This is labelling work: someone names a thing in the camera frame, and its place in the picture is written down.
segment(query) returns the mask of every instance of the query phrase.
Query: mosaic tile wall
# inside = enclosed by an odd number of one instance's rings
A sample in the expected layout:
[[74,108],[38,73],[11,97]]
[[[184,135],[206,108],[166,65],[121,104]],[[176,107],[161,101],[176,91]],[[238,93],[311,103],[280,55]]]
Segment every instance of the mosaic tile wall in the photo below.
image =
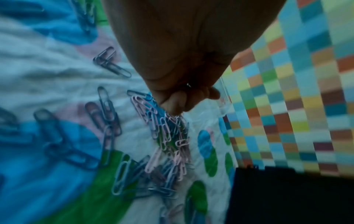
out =
[[239,166],[354,176],[354,0],[288,0],[223,80]]

